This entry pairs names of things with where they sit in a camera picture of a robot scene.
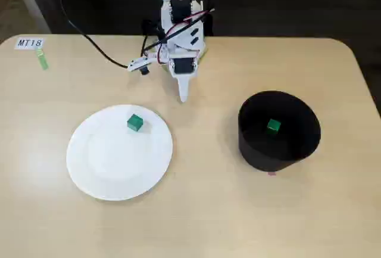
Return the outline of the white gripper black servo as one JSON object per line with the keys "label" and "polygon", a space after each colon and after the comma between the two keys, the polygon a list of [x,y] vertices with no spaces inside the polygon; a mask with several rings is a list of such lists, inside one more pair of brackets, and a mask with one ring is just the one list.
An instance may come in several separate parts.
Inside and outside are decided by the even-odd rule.
{"label": "white gripper black servo", "polygon": [[177,78],[179,97],[181,102],[188,99],[189,82],[188,77],[195,77],[198,71],[199,51],[183,48],[175,48],[168,52],[168,70],[174,78]]}

